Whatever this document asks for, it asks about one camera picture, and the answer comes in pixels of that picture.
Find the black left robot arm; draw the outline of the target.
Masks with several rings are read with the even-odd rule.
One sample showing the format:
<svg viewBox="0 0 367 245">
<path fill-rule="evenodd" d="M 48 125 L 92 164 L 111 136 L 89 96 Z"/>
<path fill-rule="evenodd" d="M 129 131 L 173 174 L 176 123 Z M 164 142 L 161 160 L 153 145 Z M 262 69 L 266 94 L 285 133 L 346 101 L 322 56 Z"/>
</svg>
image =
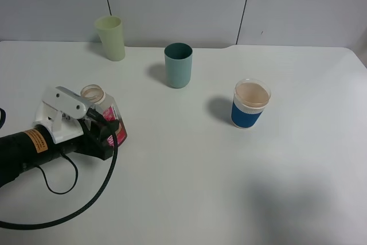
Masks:
<svg viewBox="0 0 367 245">
<path fill-rule="evenodd" d="M 55 144 L 49 131 L 42 125 L 1 138 L 1 186 L 14 181 L 21 173 L 75 152 L 103 161 L 112 157 L 113 141 L 109 129 L 97 122 L 86 134 Z"/>
</svg>

